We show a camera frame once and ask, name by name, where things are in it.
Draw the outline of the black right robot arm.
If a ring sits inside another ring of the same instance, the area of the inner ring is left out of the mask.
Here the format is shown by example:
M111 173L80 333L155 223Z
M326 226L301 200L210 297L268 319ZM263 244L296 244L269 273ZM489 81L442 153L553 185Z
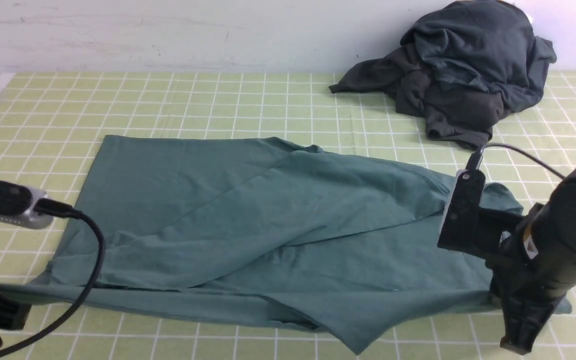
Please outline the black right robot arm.
M441 221L438 247L483 259L493 272L489 296L502 310L500 346L532 351L537 336L567 292L576 287L576 168L551 193L519 215L481 205L483 153L471 153L455 176Z

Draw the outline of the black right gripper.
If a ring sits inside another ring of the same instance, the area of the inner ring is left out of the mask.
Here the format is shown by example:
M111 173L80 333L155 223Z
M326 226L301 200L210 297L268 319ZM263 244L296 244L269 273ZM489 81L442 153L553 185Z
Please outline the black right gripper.
M438 247L485 260L503 314L499 346L531 353L562 297L576 286L576 172L525 216L479 204L474 230L452 243L439 236Z

